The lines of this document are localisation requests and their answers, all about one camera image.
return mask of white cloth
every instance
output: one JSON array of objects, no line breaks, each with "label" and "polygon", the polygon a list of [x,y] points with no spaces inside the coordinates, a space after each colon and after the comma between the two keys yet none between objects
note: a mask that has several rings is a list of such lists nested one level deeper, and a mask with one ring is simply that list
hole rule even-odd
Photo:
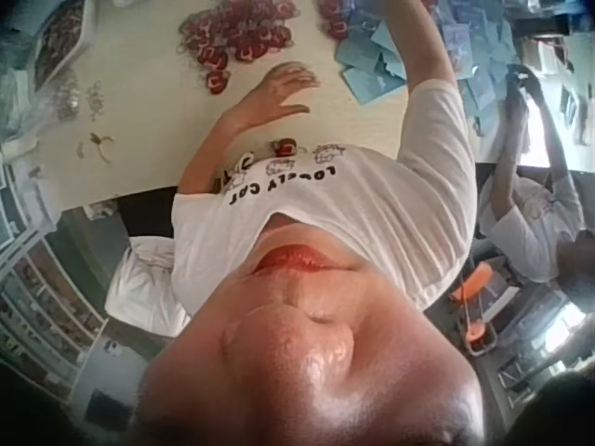
[{"label": "white cloth", "polygon": [[554,183],[554,193],[532,179],[516,177],[518,203],[498,222],[490,204],[492,184],[490,177],[480,194],[481,233],[530,281],[548,282],[558,277],[558,242],[573,241],[585,227],[572,177]]},{"label": "white cloth", "polygon": [[113,275],[105,302],[110,316],[155,335],[176,337],[190,316],[174,297],[174,241],[133,237]]},{"label": "white cloth", "polygon": [[280,213],[338,237],[427,308],[469,252],[477,191],[467,134],[458,91],[432,80],[409,99],[398,162],[324,145],[256,163],[219,195],[178,195],[176,296],[195,313]]}]

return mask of person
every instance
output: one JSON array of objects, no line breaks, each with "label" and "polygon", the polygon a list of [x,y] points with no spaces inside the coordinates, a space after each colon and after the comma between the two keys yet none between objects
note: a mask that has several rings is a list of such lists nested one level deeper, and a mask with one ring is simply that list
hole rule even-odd
[{"label": "person", "polygon": [[273,68],[224,112],[179,183],[174,292],[193,315],[149,366],[133,444],[473,444],[470,364],[424,317],[474,231],[467,121],[420,0],[386,2],[409,79],[398,162],[322,145],[213,194],[243,132],[310,110],[304,64]]},{"label": "person", "polygon": [[587,445],[595,418],[595,361],[551,378],[514,421],[502,446]]},{"label": "person", "polygon": [[[594,232],[585,228],[581,202],[539,80],[524,66],[514,66],[512,71],[502,154],[480,194],[480,232],[524,279],[538,283],[557,280],[583,311],[592,312]],[[529,118],[519,86],[526,89],[541,114],[552,192],[516,174]]]}]

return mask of lips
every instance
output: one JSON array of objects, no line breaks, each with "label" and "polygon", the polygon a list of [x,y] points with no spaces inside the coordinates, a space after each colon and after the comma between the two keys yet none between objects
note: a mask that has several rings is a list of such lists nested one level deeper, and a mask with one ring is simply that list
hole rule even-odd
[{"label": "lips", "polygon": [[290,244],[269,251],[262,257],[252,274],[273,272],[277,269],[318,272],[343,268],[305,244]]}]

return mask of white table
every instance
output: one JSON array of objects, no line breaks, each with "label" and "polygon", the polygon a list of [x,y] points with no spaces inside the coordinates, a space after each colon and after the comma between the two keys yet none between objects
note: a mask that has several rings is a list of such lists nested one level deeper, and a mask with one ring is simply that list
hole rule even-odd
[{"label": "white table", "polygon": [[[349,142],[395,157],[406,107],[404,88],[377,104],[361,107],[340,77],[336,43],[319,29],[314,2],[297,2],[301,15],[289,21],[296,44],[253,65],[231,64],[228,89],[218,97],[204,87],[187,56],[177,54],[178,26],[192,12],[216,5],[208,0],[150,0],[127,8],[101,1],[96,43],[73,67],[82,90],[81,111],[70,123],[41,137],[38,162],[52,184],[61,210],[130,193],[176,185],[182,170],[218,116],[237,102],[273,65],[302,60],[318,73],[323,87],[295,101],[311,106],[294,117],[245,135],[230,150],[264,149],[268,141],[295,138],[313,148]],[[101,80],[104,115],[92,122],[86,90]],[[89,141],[90,132],[111,136],[112,163],[104,163]],[[76,154],[85,145],[85,159]]]}]

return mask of white t-shirt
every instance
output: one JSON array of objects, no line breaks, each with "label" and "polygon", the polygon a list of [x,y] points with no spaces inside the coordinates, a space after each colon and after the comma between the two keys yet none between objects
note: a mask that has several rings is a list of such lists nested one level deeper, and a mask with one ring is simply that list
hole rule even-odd
[{"label": "white t-shirt", "polygon": [[338,237],[427,308],[470,248],[477,191],[467,134],[458,91],[432,80],[409,99],[398,162],[323,145],[254,164],[221,194],[177,195],[174,293],[194,314],[279,213]]},{"label": "white t-shirt", "polygon": [[498,222],[490,204],[492,184],[490,177],[480,195],[481,233],[530,281],[549,282],[558,277],[558,242],[573,241],[585,227],[572,177],[555,182],[554,193],[532,179],[515,177],[518,203]]}]

